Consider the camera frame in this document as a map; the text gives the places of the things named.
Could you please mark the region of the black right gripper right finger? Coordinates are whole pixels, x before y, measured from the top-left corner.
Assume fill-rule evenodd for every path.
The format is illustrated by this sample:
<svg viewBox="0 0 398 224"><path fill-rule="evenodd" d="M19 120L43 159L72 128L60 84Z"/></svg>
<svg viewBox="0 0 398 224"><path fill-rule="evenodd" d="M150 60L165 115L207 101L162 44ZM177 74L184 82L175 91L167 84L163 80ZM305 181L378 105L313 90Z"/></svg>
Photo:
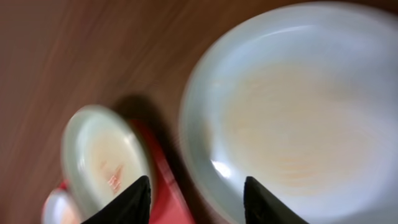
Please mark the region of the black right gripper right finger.
<svg viewBox="0 0 398 224"><path fill-rule="evenodd" d="M254 177L246 177L243 200L246 224L308 224Z"/></svg>

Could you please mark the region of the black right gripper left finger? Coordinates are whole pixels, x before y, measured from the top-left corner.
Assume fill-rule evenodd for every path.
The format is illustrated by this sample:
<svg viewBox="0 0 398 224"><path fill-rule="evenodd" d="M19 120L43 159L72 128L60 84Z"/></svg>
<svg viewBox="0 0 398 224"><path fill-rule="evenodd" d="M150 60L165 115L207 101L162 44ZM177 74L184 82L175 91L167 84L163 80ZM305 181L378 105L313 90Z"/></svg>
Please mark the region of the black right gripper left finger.
<svg viewBox="0 0 398 224"><path fill-rule="evenodd" d="M150 190L149 178L143 175L82 224L148 224Z"/></svg>

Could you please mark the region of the white plate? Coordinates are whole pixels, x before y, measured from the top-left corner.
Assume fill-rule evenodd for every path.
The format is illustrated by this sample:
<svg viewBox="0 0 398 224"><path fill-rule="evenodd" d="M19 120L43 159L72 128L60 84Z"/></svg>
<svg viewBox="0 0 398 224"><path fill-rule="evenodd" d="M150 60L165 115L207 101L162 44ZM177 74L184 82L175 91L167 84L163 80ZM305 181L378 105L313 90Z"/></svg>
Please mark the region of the white plate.
<svg viewBox="0 0 398 224"><path fill-rule="evenodd" d="M61 152L68 189L84 220L143 175L155 195L154 167L142 136L109 108L79 109L64 129Z"/></svg>

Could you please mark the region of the white plate dotted sauce streak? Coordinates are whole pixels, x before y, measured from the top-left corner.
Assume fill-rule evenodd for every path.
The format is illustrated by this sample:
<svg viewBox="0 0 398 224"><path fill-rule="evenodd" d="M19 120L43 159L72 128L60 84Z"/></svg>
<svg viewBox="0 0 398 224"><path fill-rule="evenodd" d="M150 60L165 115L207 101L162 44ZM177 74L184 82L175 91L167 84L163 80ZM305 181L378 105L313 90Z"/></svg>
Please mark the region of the white plate dotted sauce streak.
<svg viewBox="0 0 398 224"><path fill-rule="evenodd" d="M55 189L47 197L41 216L41 224L80 224L78 208L71 195L64 189Z"/></svg>

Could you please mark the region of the white plate front smeared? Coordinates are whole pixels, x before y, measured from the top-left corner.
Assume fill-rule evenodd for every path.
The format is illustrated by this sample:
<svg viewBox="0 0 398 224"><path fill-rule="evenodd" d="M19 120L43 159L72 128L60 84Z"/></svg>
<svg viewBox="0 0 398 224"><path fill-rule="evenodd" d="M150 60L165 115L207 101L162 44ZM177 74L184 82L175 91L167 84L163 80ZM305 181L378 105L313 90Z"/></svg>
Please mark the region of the white plate front smeared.
<svg viewBox="0 0 398 224"><path fill-rule="evenodd" d="M306 2L231 29L192 72L180 147L230 223L248 176L308 223L396 223L397 16Z"/></svg>

